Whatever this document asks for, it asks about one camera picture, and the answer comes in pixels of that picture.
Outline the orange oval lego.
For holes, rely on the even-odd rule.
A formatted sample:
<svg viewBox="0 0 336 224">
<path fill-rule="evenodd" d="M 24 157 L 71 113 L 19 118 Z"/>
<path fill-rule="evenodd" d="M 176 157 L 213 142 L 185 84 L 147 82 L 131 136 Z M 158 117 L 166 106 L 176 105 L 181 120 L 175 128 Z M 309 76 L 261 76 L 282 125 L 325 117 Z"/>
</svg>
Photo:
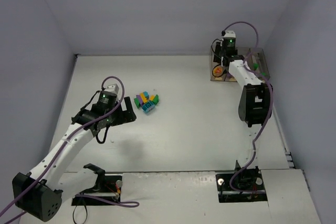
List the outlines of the orange oval lego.
<svg viewBox="0 0 336 224">
<path fill-rule="evenodd" d="M 223 68 L 222 67 L 215 67 L 213 69 L 213 75 L 216 76 L 216 77 L 222 75 L 222 73 L 223 73 Z"/>
</svg>

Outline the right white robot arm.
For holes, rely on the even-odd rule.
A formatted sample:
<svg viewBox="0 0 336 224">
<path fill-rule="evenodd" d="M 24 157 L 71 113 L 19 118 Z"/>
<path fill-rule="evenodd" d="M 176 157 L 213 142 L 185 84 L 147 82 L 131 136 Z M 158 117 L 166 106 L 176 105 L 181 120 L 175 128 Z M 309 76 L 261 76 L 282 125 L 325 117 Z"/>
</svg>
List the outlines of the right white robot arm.
<svg viewBox="0 0 336 224">
<path fill-rule="evenodd" d="M 236 34 L 232 30 L 222 32 L 211 44 L 211 81 L 235 82 L 241 88 L 238 117 L 249 129 L 246 161 L 236 161 L 234 172 L 243 174 L 254 168 L 257 158 L 257 140 L 271 116 L 272 86 L 263 69 L 250 65 L 252 51 L 241 54 L 236 47 Z"/>
</svg>

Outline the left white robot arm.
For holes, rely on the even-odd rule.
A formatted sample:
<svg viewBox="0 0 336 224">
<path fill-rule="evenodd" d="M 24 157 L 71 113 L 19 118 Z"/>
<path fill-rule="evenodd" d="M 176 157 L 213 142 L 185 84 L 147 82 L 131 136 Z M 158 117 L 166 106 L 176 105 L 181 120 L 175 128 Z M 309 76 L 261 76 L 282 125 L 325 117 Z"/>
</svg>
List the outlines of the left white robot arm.
<svg viewBox="0 0 336 224">
<path fill-rule="evenodd" d="M 100 191 L 106 184 L 106 172 L 86 164 L 74 176 L 61 181 L 66 168 L 91 140 L 97 139 L 102 129 L 134 122 L 130 97 L 125 97 L 126 109 L 121 107 L 116 88 L 99 91 L 98 101 L 90 110 L 82 107 L 71 119 L 62 139 L 48 155 L 27 174 L 18 173 L 12 180 L 15 205 L 43 222 L 48 222 L 59 211 L 63 201 L 84 191 Z"/>
</svg>

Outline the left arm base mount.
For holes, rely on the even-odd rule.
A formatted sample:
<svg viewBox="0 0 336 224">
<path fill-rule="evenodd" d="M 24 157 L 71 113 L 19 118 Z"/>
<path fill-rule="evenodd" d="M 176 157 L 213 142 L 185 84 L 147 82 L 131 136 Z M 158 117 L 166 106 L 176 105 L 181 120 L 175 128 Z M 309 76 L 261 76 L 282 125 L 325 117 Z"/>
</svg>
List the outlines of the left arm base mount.
<svg viewBox="0 0 336 224">
<path fill-rule="evenodd" d="M 94 198 L 102 198 L 111 202 L 120 203 L 122 187 L 122 175 L 121 174 L 106 174 L 104 182 L 100 185 L 99 189 L 86 189 L 82 191 L 82 194 L 93 196 Z M 103 201 L 99 201 L 93 198 L 87 197 L 75 197 L 71 200 L 72 206 L 112 206 Z"/>
</svg>

